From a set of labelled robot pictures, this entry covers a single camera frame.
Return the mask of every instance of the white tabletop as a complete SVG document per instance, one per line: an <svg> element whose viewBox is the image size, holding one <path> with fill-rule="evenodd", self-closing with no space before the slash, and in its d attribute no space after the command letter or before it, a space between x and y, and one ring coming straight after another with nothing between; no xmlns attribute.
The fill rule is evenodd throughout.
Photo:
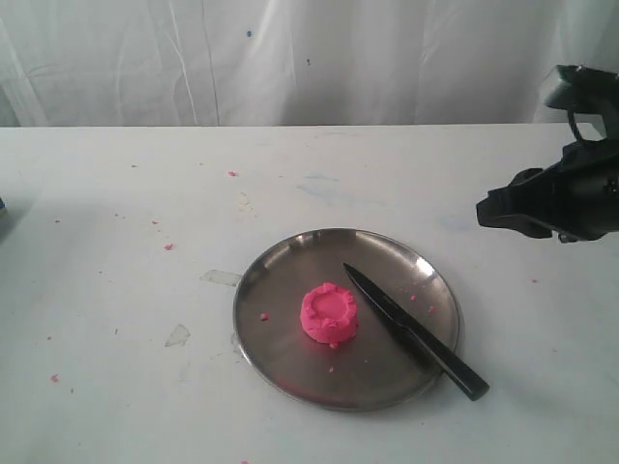
<svg viewBox="0 0 619 464"><path fill-rule="evenodd" d="M563 125L0 130L0 462L616 463L619 236L560 245L475 216L570 141ZM241 358L234 275L332 226L447 278L484 398L442 379L327 412Z"/></svg>

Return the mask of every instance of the white curtain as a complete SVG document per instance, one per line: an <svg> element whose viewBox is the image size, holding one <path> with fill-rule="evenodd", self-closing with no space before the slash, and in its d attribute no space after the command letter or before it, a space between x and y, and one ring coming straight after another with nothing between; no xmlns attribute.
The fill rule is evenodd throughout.
<svg viewBox="0 0 619 464"><path fill-rule="evenodd" d="M0 122L553 120L556 64L619 72L619 0L0 0Z"/></svg>

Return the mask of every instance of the black knife handle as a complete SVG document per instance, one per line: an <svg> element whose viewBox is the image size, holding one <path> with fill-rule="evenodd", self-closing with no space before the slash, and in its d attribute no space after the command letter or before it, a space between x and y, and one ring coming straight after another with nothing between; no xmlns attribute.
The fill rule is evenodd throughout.
<svg viewBox="0 0 619 464"><path fill-rule="evenodd" d="M410 335L434 358L471 401L476 401L484 396L490 385L482 377L417 320L411 318L409 325L408 332Z"/></svg>

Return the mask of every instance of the knife blade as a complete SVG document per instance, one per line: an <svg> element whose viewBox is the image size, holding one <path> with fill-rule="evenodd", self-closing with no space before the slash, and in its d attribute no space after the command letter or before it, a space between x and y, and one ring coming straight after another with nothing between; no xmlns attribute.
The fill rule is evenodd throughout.
<svg viewBox="0 0 619 464"><path fill-rule="evenodd" d="M428 329L408 314L374 282L352 266L343 263L350 280L372 303L374 311L380 311L381 319L388 319L402 331L406 331L445 371L454 383L471 399L476 401L488 390L489 385L473 369L436 338Z"/></svg>

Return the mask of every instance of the pink play dough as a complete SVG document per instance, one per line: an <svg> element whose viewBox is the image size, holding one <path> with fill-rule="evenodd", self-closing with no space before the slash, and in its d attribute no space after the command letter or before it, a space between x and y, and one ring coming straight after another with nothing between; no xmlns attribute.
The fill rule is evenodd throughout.
<svg viewBox="0 0 619 464"><path fill-rule="evenodd" d="M335 344L355 336L357 302L348 290L325 282L306 294L301 304L301 326L318 343Z"/></svg>

